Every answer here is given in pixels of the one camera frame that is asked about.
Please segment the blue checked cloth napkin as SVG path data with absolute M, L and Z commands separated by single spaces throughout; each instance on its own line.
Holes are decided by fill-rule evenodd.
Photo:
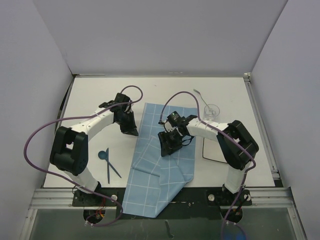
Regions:
M 176 111 L 180 115 L 194 115 L 195 108 L 146 103 L 139 127 L 131 168 L 125 188 L 123 212 L 147 218 L 156 218 L 176 197 L 182 188 L 193 180 L 195 172 L 196 142 L 161 156 L 158 124 L 161 111 L 164 117 Z

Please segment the square white plate black rim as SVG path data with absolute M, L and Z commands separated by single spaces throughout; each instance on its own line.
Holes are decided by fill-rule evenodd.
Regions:
M 213 162 L 222 163 L 225 165 L 227 164 L 217 139 L 203 139 L 202 157 Z

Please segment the clear wine glass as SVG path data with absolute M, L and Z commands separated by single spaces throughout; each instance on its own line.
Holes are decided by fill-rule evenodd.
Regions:
M 220 108 L 215 104 L 207 104 L 203 109 L 203 118 L 208 121 L 215 121 L 220 114 Z

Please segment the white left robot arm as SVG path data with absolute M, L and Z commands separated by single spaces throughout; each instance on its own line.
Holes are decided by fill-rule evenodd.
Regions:
M 92 118 L 71 127 L 57 129 L 49 161 L 67 174 L 79 185 L 84 200 L 95 206 L 100 203 L 102 193 L 100 183 L 92 176 L 87 164 L 89 161 L 89 141 L 105 127 L 118 124 L 125 135 L 138 136 L 131 99 L 117 93 L 114 100 L 100 104 Z

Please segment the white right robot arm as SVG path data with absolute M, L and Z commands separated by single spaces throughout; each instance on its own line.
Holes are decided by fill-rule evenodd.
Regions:
M 157 134 L 160 142 L 161 156 L 169 156 L 180 150 L 185 137 L 194 137 L 218 142 L 223 157 L 229 165 L 222 192 L 223 200 L 230 205 L 241 198 L 240 190 L 244 187 L 245 177 L 250 164 L 255 163 L 259 146 L 249 131 L 239 120 L 231 123 L 209 122 L 200 120 L 196 115 L 180 116 L 177 111 L 171 113 L 166 122 L 159 122 L 164 131 Z

